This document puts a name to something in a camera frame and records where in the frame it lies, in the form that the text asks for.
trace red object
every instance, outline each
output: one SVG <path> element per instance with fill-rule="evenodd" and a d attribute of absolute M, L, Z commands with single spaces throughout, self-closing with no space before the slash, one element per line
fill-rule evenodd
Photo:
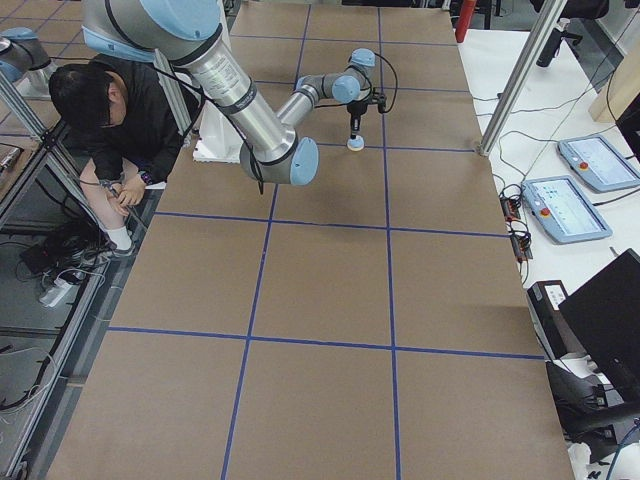
<path fill-rule="evenodd" d="M 462 7 L 460 7 L 460 18 L 456 24 L 456 41 L 458 43 L 464 42 L 464 37 L 469 30 L 469 24 L 471 23 L 471 17 L 476 9 L 477 0 L 464 0 Z"/>

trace white sock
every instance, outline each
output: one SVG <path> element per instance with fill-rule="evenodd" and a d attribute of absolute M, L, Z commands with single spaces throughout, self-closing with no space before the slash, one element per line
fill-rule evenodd
<path fill-rule="evenodd" d="M 120 227 L 113 230 L 106 229 L 105 232 L 109 235 L 109 240 L 116 244 L 118 250 L 129 250 L 132 242 L 127 227 Z"/>

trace wrist watch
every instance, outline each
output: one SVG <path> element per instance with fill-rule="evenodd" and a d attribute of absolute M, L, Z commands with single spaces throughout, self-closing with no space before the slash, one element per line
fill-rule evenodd
<path fill-rule="evenodd" d="M 151 179 L 151 174 L 146 170 L 140 170 L 138 172 L 138 175 L 140 175 L 140 178 L 142 179 L 145 185 L 151 185 L 153 183 L 153 180 Z"/>

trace black hair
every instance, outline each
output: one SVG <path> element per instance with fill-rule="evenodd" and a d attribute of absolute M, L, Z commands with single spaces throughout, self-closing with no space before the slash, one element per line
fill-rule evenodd
<path fill-rule="evenodd" d="M 68 64 L 49 79 L 49 94 L 62 119 L 73 128 L 94 131 L 109 123 L 111 75 L 91 64 Z"/>

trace person in black clothing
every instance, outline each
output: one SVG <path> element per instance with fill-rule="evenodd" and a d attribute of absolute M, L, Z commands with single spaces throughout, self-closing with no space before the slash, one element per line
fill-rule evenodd
<path fill-rule="evenodd" d="M 182 147 L 158 74 L 145 63 L 98 55 L 88 64 L 58 68 L 49 92 L 91 155 L 80 175 L 89 206 L 115 254 L 128 255 L 133 243 L 124 224 L 127 207 L 140 203 L 147 185 L 167 180 Z M 194 117 L 196 98 L 186 89 L 183 96 Z"/>

